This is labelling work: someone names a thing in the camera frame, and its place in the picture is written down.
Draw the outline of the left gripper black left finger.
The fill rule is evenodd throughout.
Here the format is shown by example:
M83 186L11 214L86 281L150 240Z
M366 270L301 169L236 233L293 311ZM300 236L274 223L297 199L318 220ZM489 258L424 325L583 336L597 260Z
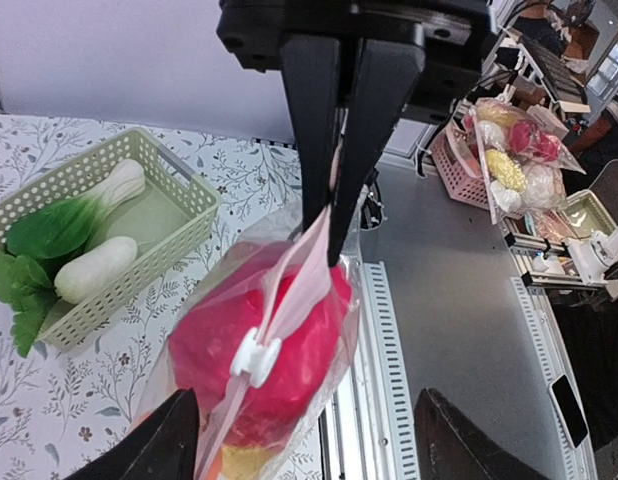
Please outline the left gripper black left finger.
M79 480L191 480L199 410L192 390L178 390L118 445L78 471Z

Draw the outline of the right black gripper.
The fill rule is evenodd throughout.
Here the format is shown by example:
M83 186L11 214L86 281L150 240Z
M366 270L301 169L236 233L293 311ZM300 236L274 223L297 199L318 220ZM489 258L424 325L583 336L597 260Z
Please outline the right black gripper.
M222 1L219 6L216 33L241 67L282 72L301 166L304 230L330 199L337 102L349 99L330 215L333 267L362 187L402 111L409 120L442 120L477 84L496 40L490 7L484 1ZM363 38L368 40L354 70Z

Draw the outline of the clear zip top bag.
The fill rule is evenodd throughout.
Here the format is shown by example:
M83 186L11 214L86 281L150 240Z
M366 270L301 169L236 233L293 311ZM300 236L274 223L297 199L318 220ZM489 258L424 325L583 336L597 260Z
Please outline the clear zip top bag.
M195 393L197 479L223 445L273 449L258 479L274 477L353 359L359 295L328 264L331 210L308 230L300 213L290 204L239 235L183 302L146 382L134 418Z

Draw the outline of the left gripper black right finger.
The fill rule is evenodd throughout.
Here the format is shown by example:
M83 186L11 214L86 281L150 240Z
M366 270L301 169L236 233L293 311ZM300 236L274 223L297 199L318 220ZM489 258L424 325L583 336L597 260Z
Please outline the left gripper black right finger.
M413 414L423 479L544 478L502 449L436 389L425 388L420 392Z

